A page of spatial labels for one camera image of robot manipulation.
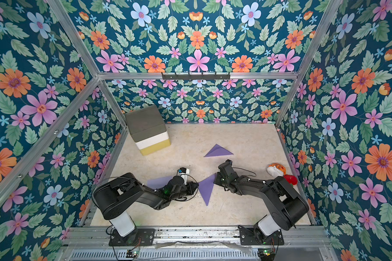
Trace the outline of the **purple square paper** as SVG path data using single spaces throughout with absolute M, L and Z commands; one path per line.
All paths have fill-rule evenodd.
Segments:
M 209 201 L 212 195 L 213 187 L 215 185 L 216 175 L 213 174 L 206 179 L 199 182 L 199 192 L 202 196 L 202 199 L 205 202 L 205 205 L 209 205 Z
M 225 149 L 224 147 L 215 144 L 214 147 L 205 155 L 205 157 L 220 157 L 230 155 L 233 155 L 233 153 Z

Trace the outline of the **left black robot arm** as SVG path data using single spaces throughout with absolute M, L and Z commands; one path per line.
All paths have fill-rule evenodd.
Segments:
M 184 169 L 180 169 L 161 188 L 150 188 L 129 172 L 97 187 L 93 192 L 94 203 L 119 236 L 128 237 L 136 231 L 136 225 L 127 213 L 127 209 L 134 203 L 160 211 L 173 201 L 185 202 L 196 196 L 199 183 L 195 179 L 185 181 L 184 177 L 189 177 L 189 174 L 183 171 Z

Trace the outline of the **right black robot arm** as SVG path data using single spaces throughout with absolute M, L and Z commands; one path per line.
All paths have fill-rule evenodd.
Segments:
M 215 184 L 239 196 L 253 196 L 262 199 L 269 211 L 254 225 L 253 234 L 260 240 L 283 229 L 288 231 L 308 213 L 307 201 L 283 177 L 260 180 L 248 176 L 239 176 L 227 160 L 218 166 Z

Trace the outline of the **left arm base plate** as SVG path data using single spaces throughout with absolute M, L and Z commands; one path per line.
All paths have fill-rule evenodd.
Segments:
M 121 236 L 115 229 L 111 233 L 109 246 L 151 246 L 154 241 L 155 229 L 153 228 L 136 228 L 127 236 Z

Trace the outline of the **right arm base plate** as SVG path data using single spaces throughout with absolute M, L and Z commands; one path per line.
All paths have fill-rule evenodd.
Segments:
M 243 246 L 284 245 L 284 239 L 281 231 L 273 232 L 271 235 L 267 236 L 258 228 L 245 227 L 242 225 L 238 225 L 237 228 L 240 233 L 240 243 Z

